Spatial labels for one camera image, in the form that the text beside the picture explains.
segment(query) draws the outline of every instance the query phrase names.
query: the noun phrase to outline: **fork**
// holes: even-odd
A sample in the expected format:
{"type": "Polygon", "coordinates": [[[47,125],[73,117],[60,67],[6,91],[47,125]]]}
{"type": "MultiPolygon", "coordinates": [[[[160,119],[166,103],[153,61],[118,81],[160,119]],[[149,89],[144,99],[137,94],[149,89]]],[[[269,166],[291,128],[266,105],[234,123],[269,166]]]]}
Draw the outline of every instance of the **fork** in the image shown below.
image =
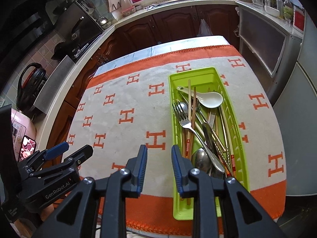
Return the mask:
{"type": "Polygon", "coordinates": [[[174,113],[176,118],[178,119],[180,125],[185,128],[185,129],[189,129],[199,140],[199,142],[202,144],[204,150],[206,151],[208,157],[211,160],[211,163],[215,166],[215,168],[220,171],[221,173],[225,173],[225,169],[222,165],[222,163],[220,162],[220,160],[210,151],[210,149],[206,146],[205,142],[202,140],[202,138],[198,135],[198,133],[191,127],[191,122],[189,121],[189,119],[186,117],[185,112],[183,110],[183,108],[181,107],[180,103],[173,103],[172,104],[174,113]]]}

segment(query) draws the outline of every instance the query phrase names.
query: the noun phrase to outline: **refrigerator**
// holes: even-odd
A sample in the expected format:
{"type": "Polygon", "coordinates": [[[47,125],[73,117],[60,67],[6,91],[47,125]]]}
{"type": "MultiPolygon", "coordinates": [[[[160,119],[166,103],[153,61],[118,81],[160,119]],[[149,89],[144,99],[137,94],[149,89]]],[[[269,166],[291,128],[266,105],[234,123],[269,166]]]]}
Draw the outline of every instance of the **refrigerator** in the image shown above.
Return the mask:
{"type": "Polygon", "coordinates": [[[317,28],[305,12],[301,50],[275,103],[285,149],[286,195],[317,195],[317,28]]]}

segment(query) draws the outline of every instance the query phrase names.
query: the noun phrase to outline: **sink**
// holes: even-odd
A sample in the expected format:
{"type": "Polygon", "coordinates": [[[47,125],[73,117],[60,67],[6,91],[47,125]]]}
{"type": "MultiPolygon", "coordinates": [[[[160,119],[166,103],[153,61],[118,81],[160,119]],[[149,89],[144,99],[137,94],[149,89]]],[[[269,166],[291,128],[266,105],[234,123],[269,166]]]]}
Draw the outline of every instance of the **sink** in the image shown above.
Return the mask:
{"type": "Polygon", "coordinates": [[[160,7],[160,6],[167,5],[167,4],[172,4],[172,3],[182,2],[182,1],[189,1],[189,0],[169,0],[169,1],[161,2],[159,4],[153,4],[153,5],[148,7],[147,11],[154,9],[154,8],[157,8],[157,7],[160,7]]]}

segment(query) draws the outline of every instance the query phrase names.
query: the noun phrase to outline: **plastic bag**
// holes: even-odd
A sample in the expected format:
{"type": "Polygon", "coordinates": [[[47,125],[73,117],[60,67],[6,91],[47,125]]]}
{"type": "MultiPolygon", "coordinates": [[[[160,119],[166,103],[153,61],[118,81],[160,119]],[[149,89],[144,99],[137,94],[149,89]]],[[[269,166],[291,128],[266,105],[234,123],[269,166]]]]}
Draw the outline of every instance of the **plastic bag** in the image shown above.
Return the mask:
{"type": "Polygon", "coordinates": [[[207,25],[206,21],[202,19],[200,21],[200,27],[197,34],[197,37],[206,37],[206,36],[213,36],[209,26],[207,25]]]}

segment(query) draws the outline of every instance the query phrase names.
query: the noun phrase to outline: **white bowl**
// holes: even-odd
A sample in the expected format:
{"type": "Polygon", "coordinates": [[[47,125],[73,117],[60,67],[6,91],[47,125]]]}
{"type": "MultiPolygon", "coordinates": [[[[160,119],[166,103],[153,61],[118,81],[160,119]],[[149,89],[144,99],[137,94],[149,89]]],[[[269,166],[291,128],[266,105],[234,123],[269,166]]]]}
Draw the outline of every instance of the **white bowl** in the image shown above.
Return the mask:
{"type": "Polygon", "coordinates": [[[280,15],[280,11],[279,10],[276,10],[276,9],[270,7],[270,6],[265,5],[264,8],[265,8],[265,11],[268,14],[270,14],[270,15],[272,15],[274,17],[278,17],[280,15]]]}

